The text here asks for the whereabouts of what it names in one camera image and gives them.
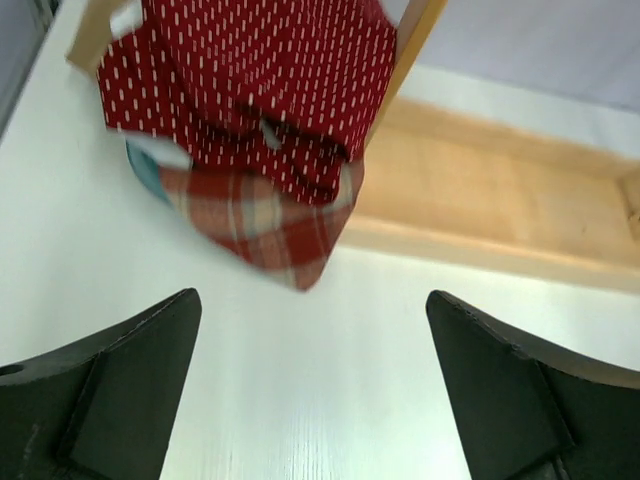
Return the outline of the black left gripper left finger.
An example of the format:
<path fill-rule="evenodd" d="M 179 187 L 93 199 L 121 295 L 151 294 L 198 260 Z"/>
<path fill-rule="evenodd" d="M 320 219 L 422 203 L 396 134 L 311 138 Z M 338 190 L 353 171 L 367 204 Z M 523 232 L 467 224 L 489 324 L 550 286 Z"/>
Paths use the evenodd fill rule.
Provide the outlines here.
<path fill-rule="evenodd" d="M 184 289 L 1 369 L 4 479 L 157 479 L 202 315 Z"/>

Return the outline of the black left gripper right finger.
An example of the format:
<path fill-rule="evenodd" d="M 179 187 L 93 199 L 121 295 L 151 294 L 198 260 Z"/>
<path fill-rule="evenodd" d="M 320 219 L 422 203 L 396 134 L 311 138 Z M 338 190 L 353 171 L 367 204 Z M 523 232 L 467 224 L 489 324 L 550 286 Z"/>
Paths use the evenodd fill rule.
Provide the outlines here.
<path fill-rule="evenodd" d="M 426 315 L 474 479 L 636 479 L 639 373 L 444 292 Z"/>

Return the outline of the red plaid skirt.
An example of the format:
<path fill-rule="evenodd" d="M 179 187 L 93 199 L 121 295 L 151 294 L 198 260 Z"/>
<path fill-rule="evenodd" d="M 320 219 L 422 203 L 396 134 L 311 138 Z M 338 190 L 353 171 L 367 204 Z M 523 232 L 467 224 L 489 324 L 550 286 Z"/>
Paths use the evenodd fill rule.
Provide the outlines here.
<path fill-rule="evenodd" d="M 336 199 L 297 203 L 262 177 L 161 167 L 169 204 L 200 234 L 277 282 L 310 289 L 321 277 L 357 202 L 364 163 L 342 168 Z"/>

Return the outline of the red polka dot skirt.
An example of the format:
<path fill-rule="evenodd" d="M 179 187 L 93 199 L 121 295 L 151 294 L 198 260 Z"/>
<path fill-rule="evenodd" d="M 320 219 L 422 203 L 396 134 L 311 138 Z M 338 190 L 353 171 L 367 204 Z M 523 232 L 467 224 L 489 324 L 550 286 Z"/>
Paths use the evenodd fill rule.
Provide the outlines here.
<path fill-rule="evenodd" d="M 97 79 L 109 128 L 323 205 L 363 155 L 395 48 L 376 1 L 145 1 Z"/>

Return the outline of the small white skirt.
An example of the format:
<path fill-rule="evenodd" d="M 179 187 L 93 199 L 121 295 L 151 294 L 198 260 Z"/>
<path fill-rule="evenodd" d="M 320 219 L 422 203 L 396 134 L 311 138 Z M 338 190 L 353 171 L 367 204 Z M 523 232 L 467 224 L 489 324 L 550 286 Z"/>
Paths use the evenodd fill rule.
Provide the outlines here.
<path fill-rule="evenodd" d="M 143 23 L 141 1 L 125 1 L 109 17 L 112 38 L 120 40 L 135 31 Z M 178 170 L 190 170 L 192 159 L 179 145 L 167 138 L 153 137 L 139 132 L 123 133 L 124 139 L 149 155 L 157 164 Z"/>

